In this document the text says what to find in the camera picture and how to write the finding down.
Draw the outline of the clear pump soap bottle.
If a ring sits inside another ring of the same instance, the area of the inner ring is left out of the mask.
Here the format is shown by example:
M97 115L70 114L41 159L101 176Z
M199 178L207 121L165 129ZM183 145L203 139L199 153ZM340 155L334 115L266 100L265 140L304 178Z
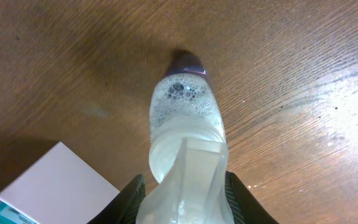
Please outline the clear pump soap bottle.
M229 157L223 119L200 59L173 54L149 110L150 170L158 186L137 223L233 223L225 196Z

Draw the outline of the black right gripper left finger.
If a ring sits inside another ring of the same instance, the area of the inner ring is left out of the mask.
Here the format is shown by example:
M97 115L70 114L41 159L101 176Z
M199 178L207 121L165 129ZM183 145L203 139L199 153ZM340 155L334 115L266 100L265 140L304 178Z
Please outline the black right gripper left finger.
M145 196L144 176L136 175L88 224L135 224Z

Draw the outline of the teal mouthwash bottle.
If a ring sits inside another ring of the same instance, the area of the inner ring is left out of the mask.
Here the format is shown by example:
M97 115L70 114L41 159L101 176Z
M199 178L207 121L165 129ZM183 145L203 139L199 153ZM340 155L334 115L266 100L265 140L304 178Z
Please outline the teal mouthwash bottle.
M0 224L35 224L21 212L0 201Z

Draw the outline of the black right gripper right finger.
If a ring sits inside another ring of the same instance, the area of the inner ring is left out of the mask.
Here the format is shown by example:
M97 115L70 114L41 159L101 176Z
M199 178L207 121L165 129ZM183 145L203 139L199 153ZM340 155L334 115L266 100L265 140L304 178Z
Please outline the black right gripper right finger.
M278 224L233 172L226 171L225 194L235 224Z

